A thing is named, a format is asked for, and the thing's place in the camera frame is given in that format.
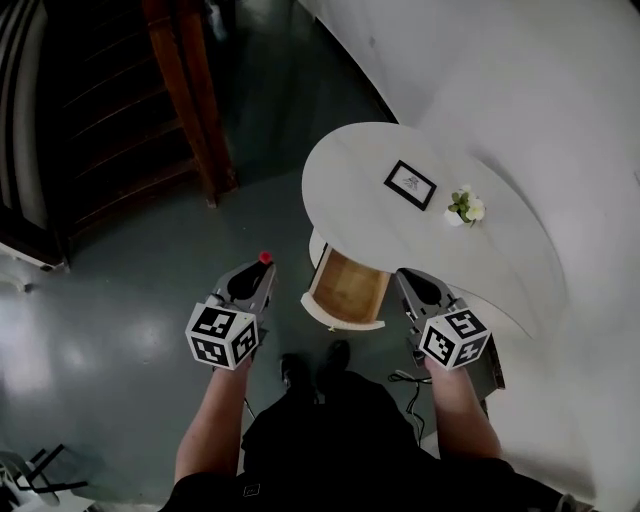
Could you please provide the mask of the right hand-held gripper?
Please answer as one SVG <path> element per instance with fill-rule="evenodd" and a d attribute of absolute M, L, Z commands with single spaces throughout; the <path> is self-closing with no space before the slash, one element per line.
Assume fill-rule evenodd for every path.
<path fill-rule="evenodd" d="M 443 281 L 414 269 L 399 269 L 394 282 L 411 322 L 407 342 L 416 365 L 429 358 L 453 370 L 480 358 L 492 333 L 463 298 Z"/>

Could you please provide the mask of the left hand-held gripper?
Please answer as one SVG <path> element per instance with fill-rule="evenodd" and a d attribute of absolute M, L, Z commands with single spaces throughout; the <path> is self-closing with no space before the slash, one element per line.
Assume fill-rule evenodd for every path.
<path fill-rule="evenodd" d="M 260 345 L 276 278 L 276 265 L 259 259 L 223 274 L 213 291 L 194 306 L 185 335 L 193 358 L 235 370 Z"/>

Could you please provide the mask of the white drawer with wooden inside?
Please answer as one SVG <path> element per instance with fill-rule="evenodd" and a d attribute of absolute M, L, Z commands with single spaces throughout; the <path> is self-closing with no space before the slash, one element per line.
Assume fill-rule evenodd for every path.
<path fill-rule="evenodd" d="M 331 331 L 373 331 L 391 274 L 359 264 L 326 245 L 310 288 L 301 297 L 306 312 Z"/>

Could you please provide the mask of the person's right forearm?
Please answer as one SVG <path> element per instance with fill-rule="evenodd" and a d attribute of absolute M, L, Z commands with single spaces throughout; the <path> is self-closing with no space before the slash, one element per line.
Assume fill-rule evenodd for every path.
<path fill-rule="evenodd" d="M 499 459 L 498 436 L 476 396 L 465 368 L 446 370 L 426 358 L 442 459 Z"/>

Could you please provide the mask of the person's left forearm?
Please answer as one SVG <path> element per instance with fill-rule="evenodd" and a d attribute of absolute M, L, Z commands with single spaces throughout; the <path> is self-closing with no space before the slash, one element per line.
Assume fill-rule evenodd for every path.
<path fill-rule="evenodd" d="M 236 475 L 251 365 L 248 358 L 235 370 L 217 368 L 212 373 L 200 407 L 180 442 L 175 483 L 197 473 Z"/>

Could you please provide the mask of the white cabinet with drawer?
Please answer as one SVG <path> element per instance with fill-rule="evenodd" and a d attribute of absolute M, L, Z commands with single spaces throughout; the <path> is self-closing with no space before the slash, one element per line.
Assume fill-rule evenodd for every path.
<path fill-rule="evenodd" d="M 425 211 L 384 185 L 402 160 L 437 185 Z M 451 194 L 470 185 L 486 214 L 451 226 Z M 538 219 L 496 172 L 462 149 L 392 123 L 340 127 L 312 149 L 302 174 L 307 215 L 344 256 L 377 270 L 425 272 L 551 336 L 566 306 L 558 256 Z"/>

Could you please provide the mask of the white flowers in pot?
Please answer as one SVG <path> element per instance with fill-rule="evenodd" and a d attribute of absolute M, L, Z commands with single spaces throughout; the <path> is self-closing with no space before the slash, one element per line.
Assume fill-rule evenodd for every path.
<path fill-rule="evenodd" d="M 484 219 L 485 214 L 486 207 L 483 201 L 473 192 L 470 185 L 464 185 L 451 194 L 451 203 L 444 212 L 444 217 L 453 227 L 473 227 Z"/>

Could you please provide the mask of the person's left black shoe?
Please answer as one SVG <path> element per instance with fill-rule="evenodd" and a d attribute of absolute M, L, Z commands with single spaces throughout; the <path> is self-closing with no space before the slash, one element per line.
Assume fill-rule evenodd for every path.
<path fill-rule="evenodd" d="M 297 396 L 314 394 L 309 367 L 298 354 L 286 353 L 281 357 L 280 374 L 287 394 Z"/>

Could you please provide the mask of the person's black shoe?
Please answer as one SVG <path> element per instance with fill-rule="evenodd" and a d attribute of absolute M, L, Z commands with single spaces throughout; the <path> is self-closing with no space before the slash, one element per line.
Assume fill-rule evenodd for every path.
<path fill-rule="evenodd" d="M 347 340 L 333 342 L 319 367 L 318 380 L 325 382 L 344 372 L 351 359 L 351 348 Z"/>
<path fill-rule="evenodd" d="M 286 353 L 281 357 L 280 374 L 287 394 L 297 396 L 314 394 L 309 367 L 298 354 Z"/>

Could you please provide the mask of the person's right black shoe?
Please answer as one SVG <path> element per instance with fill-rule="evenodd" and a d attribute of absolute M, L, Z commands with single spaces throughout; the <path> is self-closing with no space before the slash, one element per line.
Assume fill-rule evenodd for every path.
<path fill-rule="evenodd" d="M 333 342 L 319 367 L 318 380 L 325 382 L 344 372 L 351 359 L 351 348 L 347 340 Z"/>

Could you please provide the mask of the person's black clothing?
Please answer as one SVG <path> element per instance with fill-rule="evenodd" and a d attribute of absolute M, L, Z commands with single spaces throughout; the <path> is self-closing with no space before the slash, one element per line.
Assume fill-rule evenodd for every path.
<path fill-rule="evenodd" d="M 160 512 L 566 512 L 499 458 L 439 460 L 380 384 L 346 371 L 322 405 L 287 392 L 243 436 L 238 476 L 181 478 Z"/>

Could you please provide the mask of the dark wooden staircase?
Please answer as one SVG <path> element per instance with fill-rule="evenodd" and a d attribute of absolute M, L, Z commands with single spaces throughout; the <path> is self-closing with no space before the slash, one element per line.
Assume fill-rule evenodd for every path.
<path fill-rule="evenodd" d="M 216 0 L 0 0 L 0 255 L 75 238 L 184 182 L 237 186 L 209 59 Z"/>

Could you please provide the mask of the black picture frame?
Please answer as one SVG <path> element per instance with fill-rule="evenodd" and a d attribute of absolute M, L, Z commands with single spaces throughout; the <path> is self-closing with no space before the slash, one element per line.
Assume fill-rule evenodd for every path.
<path fill-rule="evenodd" d="M 394 165 L 384 185 L 420 211 L 426 210 L 437 189 L 435 183 L 402 160 Z"/>

